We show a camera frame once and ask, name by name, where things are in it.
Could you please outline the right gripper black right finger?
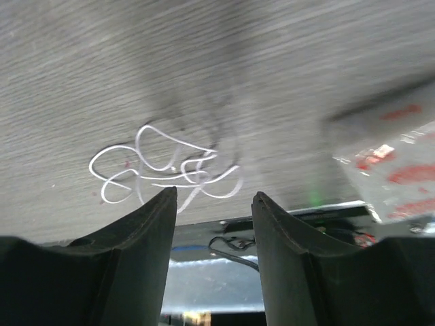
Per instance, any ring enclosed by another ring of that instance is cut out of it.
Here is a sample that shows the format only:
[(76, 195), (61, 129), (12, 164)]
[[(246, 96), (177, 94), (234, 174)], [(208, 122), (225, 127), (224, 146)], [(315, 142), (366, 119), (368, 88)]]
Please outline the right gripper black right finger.
[(361, 248), (293, 217), (266, 194), (251, 206), (269, 325), (433, 325), (434, 239)]

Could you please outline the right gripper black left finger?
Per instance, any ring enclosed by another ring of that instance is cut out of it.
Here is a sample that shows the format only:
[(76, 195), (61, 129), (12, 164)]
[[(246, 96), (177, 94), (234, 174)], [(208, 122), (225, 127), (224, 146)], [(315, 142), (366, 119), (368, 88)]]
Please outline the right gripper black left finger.
[(1, 238), (2, 325), (157, 325), (177, 190), (65, 247)]

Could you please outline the stained grey sponge block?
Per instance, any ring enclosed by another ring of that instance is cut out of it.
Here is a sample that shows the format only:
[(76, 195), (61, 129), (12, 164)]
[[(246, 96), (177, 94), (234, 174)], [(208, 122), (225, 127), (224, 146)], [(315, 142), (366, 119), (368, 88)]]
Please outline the stained grey sponge block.
[(434, 82), (389, 94), (327, 123), (332, 157), (373, 219), (434, 213)]

